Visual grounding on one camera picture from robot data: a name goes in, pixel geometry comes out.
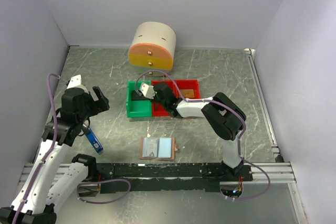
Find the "tan leather card holder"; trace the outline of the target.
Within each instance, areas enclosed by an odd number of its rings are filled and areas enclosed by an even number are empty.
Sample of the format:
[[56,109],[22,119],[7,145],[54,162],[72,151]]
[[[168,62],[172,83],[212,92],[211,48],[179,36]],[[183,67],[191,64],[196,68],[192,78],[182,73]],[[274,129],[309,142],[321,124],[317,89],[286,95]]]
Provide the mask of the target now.
[[140,155],[142,160],[172,161],[177,150],[174,137],[142,137]]

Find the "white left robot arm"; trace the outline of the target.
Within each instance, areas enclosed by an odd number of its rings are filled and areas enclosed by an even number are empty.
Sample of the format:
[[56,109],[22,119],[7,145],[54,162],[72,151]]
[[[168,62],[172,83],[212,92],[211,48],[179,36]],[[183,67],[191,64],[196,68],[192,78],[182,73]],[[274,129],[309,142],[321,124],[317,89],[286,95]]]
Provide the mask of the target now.
[[1,223],[55,223],[59,208],[71,192],[82,181],[97,179],[95,157],[78,154],[62,178],[53,183],[84,122],[110,108],[100,88],[92,89],[97,100],[81,84],[65,90],[61,107],[45,126],[38,156],[24,186],[9,207],[1,208]]

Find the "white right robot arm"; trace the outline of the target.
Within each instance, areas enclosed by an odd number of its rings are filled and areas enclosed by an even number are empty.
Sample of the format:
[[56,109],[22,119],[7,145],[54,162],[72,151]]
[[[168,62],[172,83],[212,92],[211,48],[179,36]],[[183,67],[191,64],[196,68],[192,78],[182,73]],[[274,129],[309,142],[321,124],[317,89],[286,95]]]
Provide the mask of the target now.
[[241,174],[241,137],[246,131],[246,115],[225,94],[218,92],[204,99],[178,98],[165,83],[148,87],[142,94],[158,102],[173,118],[205,118],[223,140],[223,176],[230,181]]

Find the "silver VIP card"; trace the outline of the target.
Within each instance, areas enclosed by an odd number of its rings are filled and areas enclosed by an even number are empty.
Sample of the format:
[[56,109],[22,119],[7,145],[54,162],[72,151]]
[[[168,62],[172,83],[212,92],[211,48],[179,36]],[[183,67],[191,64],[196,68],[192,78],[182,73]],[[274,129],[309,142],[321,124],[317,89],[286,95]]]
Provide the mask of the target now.
[[146,137],[143,140],[142,157],[150,158],[158,155],[158,138]]

